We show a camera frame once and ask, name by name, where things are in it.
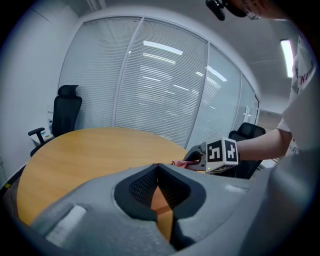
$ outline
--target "baseboard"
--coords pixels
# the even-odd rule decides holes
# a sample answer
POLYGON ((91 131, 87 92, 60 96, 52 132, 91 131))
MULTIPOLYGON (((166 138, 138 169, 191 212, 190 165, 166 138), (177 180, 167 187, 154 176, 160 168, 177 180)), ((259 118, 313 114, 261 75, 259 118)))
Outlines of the baseboard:
POLYGON ((0 198, 2 198, 4 196, 4 194, 6 193, 6 191, 8 190, 8 188, 11 187, 11 185, 13 183, 15 183, 15 181, 17 179, 19 179, 19 177, 21 176, 21 174, 23 173, 25 167, 27 164, 25 164, 24 166, 22 166, 15 174, 13 174, 11 176, 11 178, 4 184, 4 186, 2 188, 0 188, 0 198))

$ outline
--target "pink cloth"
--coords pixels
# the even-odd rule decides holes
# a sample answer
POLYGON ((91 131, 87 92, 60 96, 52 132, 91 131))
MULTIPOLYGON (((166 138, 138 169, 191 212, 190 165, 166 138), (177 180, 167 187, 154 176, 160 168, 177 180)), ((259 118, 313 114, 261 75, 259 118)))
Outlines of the pink cloth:
POLYGON ((188 169, 188 166, 187 164, 194 164, 196 163, 197 161, 180 161, 180 160, 173 160, 172 161, 172 164, 174 166, 177 166, 177 167, 181 167, 181 168, 185 168, 185 169, 188 169))

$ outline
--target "wooden table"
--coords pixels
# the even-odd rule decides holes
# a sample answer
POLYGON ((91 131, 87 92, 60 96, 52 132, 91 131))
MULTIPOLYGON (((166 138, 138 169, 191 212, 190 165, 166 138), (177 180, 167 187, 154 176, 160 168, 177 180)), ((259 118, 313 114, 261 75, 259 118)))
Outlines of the wooden table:
MULTIPOLYGON (((61 135, 39 149, 21 175, 19 218, 30 225, 50 204, 91 179, 129 168, 182 160, 187 151, 150 132, 119 127, 81 129, 61 135)), ((172 211, 160 190, 151 208, 158 228, 169 239, 172 211)))

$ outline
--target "office chair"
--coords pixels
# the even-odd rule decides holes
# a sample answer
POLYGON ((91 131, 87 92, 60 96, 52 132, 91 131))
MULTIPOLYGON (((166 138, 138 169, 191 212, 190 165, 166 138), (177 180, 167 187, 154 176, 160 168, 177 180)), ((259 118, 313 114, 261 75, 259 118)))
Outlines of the office chair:
MULTIPOLYGON (((52 134, 53 138, 72 132, 75 130, 77 116, 82 104, 82 98, 76 95, 78 85, 63 85, 58 90, 58 96, 54 99, 52 134)), ((45 128, 37 128, 28 132, 28 135, 36 134, 40 145, 33 149, 30 153, 32 157, 44 144, 51 139, 44 141, 41 131, 45 128)))
MULTIPOLYGON (((266 130, 257 125, 244 122, 241 124, 238 130, 232 130, 229 133, 229 139, 233 139, 236 142, 244 141, 259 137, 266 134, 266 130)), ((218 176, 235 177, 240 179, 250 179, 255 170, 259 167, 262 160, 259 161, 241 161, 237 166, 234 166, 221 173, 217 173, 218 176)))

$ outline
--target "window blind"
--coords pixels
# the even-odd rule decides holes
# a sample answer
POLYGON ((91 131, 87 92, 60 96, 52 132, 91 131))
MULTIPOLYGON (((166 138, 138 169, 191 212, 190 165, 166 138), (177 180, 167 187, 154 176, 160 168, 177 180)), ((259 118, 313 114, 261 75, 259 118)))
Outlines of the window blind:
POLYGON ((248 80, 242 75, 242 85, 241 85, 241 94, 240 94, 240 101, 239 101, 239 108, 236 114, 235 122, 233 129, 237 131, 241 124, 244 122, 246 109, 248 107, 249 116, 247 123, 254 124, 256 121, 256 115, 258 113, 257 107, 255 106, 255 91, 252 89, 251 85, 249 84, 248 80))
POLYGON ((186 149, 216 137, 228 137, 239 102, 241 72, 210 45, 206 81, 186 149))
POLYGON ((125 63, 115 125, 185 147, 203 90, 207 48, 184 29, 145 19, 125 63))
POLYGON ((84 23, 66 55, 59 86, 79 85, 82 105, 77 128, 112 126, 121 66, 139 18, 107 18, 84 23))

